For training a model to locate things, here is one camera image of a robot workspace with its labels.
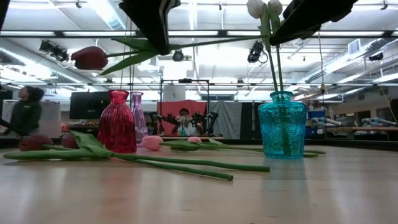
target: red backdrop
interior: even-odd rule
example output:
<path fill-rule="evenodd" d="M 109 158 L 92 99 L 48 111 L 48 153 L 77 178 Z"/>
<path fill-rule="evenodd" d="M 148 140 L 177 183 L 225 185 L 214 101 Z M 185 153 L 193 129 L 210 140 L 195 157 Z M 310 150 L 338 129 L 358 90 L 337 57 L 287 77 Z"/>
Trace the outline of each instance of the red backdrop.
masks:
<path fill-rule="evenodd" d="M 189 110 L 190 116 L 194 115 L 196 112 L 199 112 L 200 114 L 204 115 L 206 111 L 206 102 L 196 102 L 193 100 L 162 102 L 162 114 L 160 113 L 160 102 L 157 103 L 157 113 L 165 117 L 167 117 L 168 114 L 171 114 L 172 116 L 176 117 L 180 116 L 180 110 L 182 108 Z M 162 121 L 162 124 L 165 135 L 170 135 L 172 133 L 174 125 L 165 121 Z"/>

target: purple glass vase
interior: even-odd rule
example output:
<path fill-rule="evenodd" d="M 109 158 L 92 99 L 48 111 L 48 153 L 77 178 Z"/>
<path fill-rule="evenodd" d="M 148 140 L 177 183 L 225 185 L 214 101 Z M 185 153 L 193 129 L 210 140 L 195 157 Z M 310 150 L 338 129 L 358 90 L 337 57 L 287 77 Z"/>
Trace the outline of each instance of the purple glass vase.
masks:
<path fill-rule="evenodd" d="M 132 92 L 131 93 L 131 113 L 134 117 L 134 121 L 136 122 L 136 139 L 137 143 L 141 143 L 142 138 L 148 135 L 147 124 L 145 122 L 144 112 L 142 111 L 142 103 L 141 96 L 143 93 L 141 92 Z"/>
<path fill-rule="evenodd" d="M 134 118 L 126 105 L 129 92 L 110 90 L 111 103 L 105 108 L 99 121 L 98 140 L 107 149 L 118 153 L 137 151 Z"/>

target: dark jacket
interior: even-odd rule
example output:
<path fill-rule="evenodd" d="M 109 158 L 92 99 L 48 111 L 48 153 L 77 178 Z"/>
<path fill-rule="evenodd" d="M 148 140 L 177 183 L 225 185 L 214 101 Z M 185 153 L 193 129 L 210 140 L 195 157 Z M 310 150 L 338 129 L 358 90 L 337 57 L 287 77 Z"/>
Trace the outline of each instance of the dark jacket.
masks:
<path fill-rule="evenodd" d="M 10 125 L 29 133 L 39 128 L 41 115 L 42 106 L 38 101 L 20 101 L 12 109 Z"/>

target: white tulip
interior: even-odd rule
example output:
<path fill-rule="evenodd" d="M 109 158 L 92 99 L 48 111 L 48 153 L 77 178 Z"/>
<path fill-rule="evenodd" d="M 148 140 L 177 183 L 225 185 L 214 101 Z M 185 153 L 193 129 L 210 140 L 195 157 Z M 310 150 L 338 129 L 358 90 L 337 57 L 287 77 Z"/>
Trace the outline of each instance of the white tulip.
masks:
<path fill-rule="evenodd" d="M 268 5 L 274 8 L 278 16 L 282 13 L 283 7 L 279 0 L 269 0 Z"/>
<path fill-rule="evenodd" d="M 248 0 L 246 6 L 248 7 L 248 13 L 251 17 L 258 19 L 262 13 L 262 7 L 265 3 L 261 0 Z"/>

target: glass vase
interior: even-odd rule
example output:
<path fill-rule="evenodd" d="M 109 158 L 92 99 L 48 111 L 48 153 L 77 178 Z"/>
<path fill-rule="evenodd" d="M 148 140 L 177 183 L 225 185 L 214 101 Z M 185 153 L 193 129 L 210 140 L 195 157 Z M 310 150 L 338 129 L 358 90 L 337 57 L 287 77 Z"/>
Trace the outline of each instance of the glass vase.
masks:
<path fill-rule="evenodd" d="M 307 106 L 290 101 L 292 95 L 289 91 L 273 92 L 273 102 L 259 106 L 262 145 L 267 157 L 303 157 Z"/>
<path fill-rule="evenodd" d="M 110 90 L 111 103 L 105 108 L 99 121 L 98 140 L 107 149 L 118 153 L 137 151 L 134 118 L 126 105 L 129 92 Z"/>
<path fill-rule="evenodd" d="M 142 111 L 141 96 L 143 93 L 134 91 L 131 93 L 131 113 L 136 123 L 136 140 L 141 143 L 142 138 L 148 135 L 147 124 L 145 122 L 144 112 Z"/>

